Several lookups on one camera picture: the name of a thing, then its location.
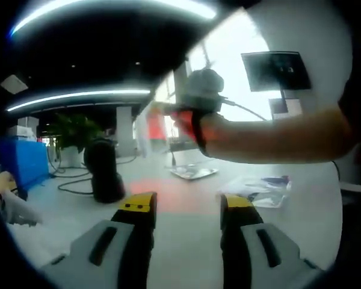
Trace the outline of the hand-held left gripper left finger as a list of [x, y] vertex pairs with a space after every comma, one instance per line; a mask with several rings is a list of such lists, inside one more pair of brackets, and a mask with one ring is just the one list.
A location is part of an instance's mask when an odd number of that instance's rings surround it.
[[74, 240], [67, 255], [42, 267], [57, 288], [146, 288], [154, 247], [157, 193], [133, 194], [111, 220]]

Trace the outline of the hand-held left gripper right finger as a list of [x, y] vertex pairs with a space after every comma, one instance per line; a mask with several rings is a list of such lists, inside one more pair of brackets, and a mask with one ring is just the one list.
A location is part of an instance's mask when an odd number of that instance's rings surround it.
[[245, 197], [221, 196], [220, 229], [224, 288], [309, 288], [322, 272]]

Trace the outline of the person's right hand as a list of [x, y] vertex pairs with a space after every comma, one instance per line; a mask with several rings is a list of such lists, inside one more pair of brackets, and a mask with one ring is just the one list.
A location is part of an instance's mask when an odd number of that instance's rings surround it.
[[196, 136], [192, 124], [192, 119], [193, 119], [192, 111], [174, 112], [171, 113], [170, 117], [174, 121], [174, 124], [177, 128], [179, 128], [190, 139], [196, 141]]

